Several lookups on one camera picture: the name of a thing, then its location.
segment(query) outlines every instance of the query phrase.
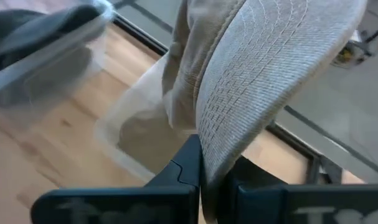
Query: wooden floor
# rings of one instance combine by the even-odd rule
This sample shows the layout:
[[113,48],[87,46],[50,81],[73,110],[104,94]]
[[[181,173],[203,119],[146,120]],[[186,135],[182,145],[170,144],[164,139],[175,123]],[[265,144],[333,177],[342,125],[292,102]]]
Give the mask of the wooden floor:
[[[32,203],[51,189],[144,184],[104,155],[93,125],[158,56],[116,27],[106,38],[104,69],[40,120],[22,127],[0,114],[0,224],[30,223]],[[303,182],[306,159],[268,132],[244,154],[286,182]],[[360,180],[346,172],[344,181]]]

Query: black metal frame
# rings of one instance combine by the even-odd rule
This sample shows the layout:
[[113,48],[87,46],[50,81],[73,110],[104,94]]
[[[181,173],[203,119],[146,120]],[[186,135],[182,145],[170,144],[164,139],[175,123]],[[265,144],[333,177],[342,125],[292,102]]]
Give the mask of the black metal frame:
[[[132,35],[135,39],[143,43],[149,49],[156,52],[158,55],[164,55],[168,48],[163,44],[159,43],[158,41],[154,40],[153,38],[147,36],[141,29],[137,28],[135,25],[127,21],[126,19],[122,18],[120,15],[117,15],[114,24],[119,28],[123,29],[129,35]],[[311,128],[313,128],[316,132],[320,133],[322,136],[330,139],[331,141],[335,142],[337,145],[341,146],[348,152],[350,152],[356,159],[359,159],[361,162],[365,163],[371,169],[378,173],[378,165],[374,164],[368,158],[364,157],[348,145],[344,144],[342,141],[334,138],[332,135],[328,134],[326,131],[322,130],[319,126],[311,122],[310,120],[306,119],[304,116],[299,114],[299,112],[295,111],[293,108],[289,106],[285,106],[285,111],[289,112],[289,114],[293,115],[300,121],[304,122]],[[267,126],[267,130],[274,134],[277,138],[285,142],[287,145],[292,147],[294,150],[298,151],[301,155],[306,157],[309,160],[308,163],[308,170],[306,174],[306,183],[307,184],[315,184],[318,182],[320,177],[320,167],[322,166],[321,161],[329,160],[325,156],[315,152],[312,148],[306,145],[303,141],[298,139],[296,136],[292,135],[285,129],[283,129],[278,124],[272,123],[271,125]]]

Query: beige fabric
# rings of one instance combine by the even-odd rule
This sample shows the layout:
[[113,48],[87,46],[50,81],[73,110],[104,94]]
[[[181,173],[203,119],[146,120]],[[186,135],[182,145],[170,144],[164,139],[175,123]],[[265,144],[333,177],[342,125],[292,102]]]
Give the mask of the beige fabric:
[[366,0],[192,0],[180,8],[163,75],[169,123],[196,127],[208,222],[240,153],[360,23]]

